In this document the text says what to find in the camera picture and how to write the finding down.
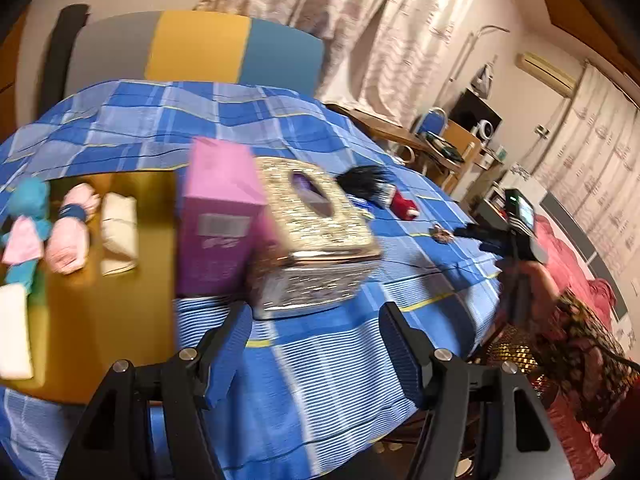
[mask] rolled towel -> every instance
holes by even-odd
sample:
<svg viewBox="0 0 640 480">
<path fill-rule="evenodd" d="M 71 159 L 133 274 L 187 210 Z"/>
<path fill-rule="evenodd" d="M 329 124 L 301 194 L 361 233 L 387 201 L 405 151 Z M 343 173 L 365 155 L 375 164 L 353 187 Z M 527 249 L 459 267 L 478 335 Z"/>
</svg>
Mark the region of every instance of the rolled towel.
<svg viewBox="0 0 640 480">
<path fill-rule="evenodd" d="M 99 203 L 100 197 L 89 184 L 78 184 L 65 195 L 45 251 L 53 272 L 70 274 L 84 267 L 89 252 L 85 222 L 95 214 Z"/>
<path fill-rule="evenodd" d="M 0 286 L 0 378 L 31 379 L 27 291 L 20 283 Z"/>
<path fill-rule="evenodd" d="M 102 201 L 102 274 L 133 269 L 138 262 L 136 199 L 107 193 Z"/>
<path fill-rule="evenodd" d="M 73 187 L 65 195 L 62 201 L 62 207 L 70 204 L 78 204 L 84 209 L 86 221 L 88 222 L 94 216 L 100 205 L 100 196 L 95 192 L 94 188 L 83 182 Z"/>
</svg>

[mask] silver tissue box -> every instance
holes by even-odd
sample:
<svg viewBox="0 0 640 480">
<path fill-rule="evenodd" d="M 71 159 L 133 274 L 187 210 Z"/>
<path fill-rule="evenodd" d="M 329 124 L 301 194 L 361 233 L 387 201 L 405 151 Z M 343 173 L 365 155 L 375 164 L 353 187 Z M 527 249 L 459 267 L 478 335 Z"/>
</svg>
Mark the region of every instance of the silver tissue box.
<svg viewBox="0 0 640 480">
<path fill-rule="evenodd" d="M 248 275 L 254 317 L 310 314 L 355 296 L 382 254 L 360 213 L 313 164 L 272 156 L 255 162 L 268 242 Z"/>
</svg>

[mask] pink rolled towel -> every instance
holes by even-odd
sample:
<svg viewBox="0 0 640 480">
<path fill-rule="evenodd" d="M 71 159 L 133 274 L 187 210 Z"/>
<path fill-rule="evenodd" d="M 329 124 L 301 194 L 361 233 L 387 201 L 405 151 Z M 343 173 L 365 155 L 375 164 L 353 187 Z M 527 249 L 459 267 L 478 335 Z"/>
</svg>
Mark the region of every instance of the pink rolled towel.
<svg viewBox="0 0 640 480">
<path fill-rule="evenodd" d="M 95 192 L 94 188 L 83 182 L 73 187 L 65 195 L 62 201 L 62 207 L 69 204 L 78 204 L 82 206 L 86 213 L 86 221 L 91 220 L 100 205 L 100 196 Z"/>
<path fill-rule="evenodd" d="M 89 251 L 85 222 L 99 204 L 100 197 L 89 184 L 78 184 L 65 195 L 45 250 L 45 260 L 53 272 L 70 274 L 84 267 Z"/>
</svg>

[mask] pink cloth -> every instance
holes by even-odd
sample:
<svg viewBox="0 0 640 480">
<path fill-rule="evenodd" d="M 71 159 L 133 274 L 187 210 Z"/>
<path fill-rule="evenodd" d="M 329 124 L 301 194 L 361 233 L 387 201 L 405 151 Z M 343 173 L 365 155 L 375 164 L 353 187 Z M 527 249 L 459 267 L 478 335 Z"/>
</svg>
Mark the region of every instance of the pink cloth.
<svg viewBox="0 0 640 480">
<path fill-rule="evenodd" d="M 89 230 L 77 218 L 61 218 L 51 231 L 45 260 L 53 272 L 70 274 L 82 269 L 89 250 Z"/>
<path fill-rule="evenodd" d="M 100 197 L 89 184 L 78 184 L 62 201 L 62 205 L 78 204 L 86 213 L 87 220 L 94 215 L 100 204 Z M 78 218 L 59 219 L 51 231 L 45 260 L 53 272 L 70 274 L 82 269 L 89 252 L 89 230 Z"/>
<path fill-rule="evenodd" d="M 86 219 L 89 220 L 98 209 L 100 204 L 100 196 L 95 193 L 94 188 L 89 184 L 82 183 L 73 187 L 65 195 L 62 205 L 78 204 L 82 206 L 86 213 Z"/>
<path fill-rule="evenodd" d="M 18 216 L 11 227 L 2 263 L 19 265 L 29 260 L 39 260 L 43 251 L 44 246 L 38 236 L 35 222 L 27 216 Z"/>
</svg>

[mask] person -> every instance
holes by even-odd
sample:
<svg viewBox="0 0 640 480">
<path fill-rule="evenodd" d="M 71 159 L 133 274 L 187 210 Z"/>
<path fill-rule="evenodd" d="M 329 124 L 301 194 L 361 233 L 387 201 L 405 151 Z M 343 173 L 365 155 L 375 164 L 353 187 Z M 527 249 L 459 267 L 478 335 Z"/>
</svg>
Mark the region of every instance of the person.
<svg viewBox="0 0 640 480">
<path fill-rule="evenodd" d="M 613 478 L 635 478 L 640 467 L 640 366 L 571 290 L 560 291 L 537 262 L 497 262 L 501 283 L 513 273 L 530 278 L 530 350 L 555 381 L 576 419 L 600 434 L 600 448 L 616 467 Z"/>
</svg>

